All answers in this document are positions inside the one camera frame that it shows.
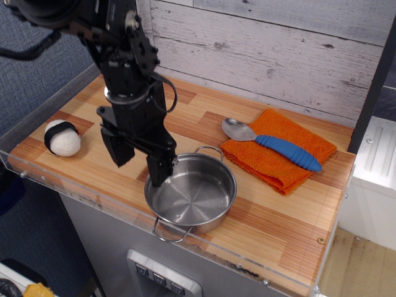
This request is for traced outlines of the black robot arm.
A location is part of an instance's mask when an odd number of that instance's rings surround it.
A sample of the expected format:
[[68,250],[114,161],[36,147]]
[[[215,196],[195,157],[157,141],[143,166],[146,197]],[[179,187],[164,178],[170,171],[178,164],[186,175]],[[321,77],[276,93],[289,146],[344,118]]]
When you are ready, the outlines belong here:
[[6,1],[12,14],[51,33],[24,51],[2,49],[1,56],[20,61],[38,58],[63,33],[88,49],[105,80],[110,105],[99,107],[101,136],[117,166],[140,150],[147,156],[152,185],[173,174],[176,141],[165,129],[163,86],[155,72],[158,50],[145,36],[135,1]]

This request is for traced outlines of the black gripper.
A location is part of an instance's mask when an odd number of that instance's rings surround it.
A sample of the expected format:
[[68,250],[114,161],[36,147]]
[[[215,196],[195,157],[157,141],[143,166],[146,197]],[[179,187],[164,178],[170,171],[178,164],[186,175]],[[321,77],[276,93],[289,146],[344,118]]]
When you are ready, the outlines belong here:
[[134,97],[120,97],[105,88],[110,106],[101,106],[101,136],[111,159],[119,168],[135,155],[146,158],[153,187],[160,187],[173,174],[176,142],[165,129],[167,114],[162,82],[145,85]]

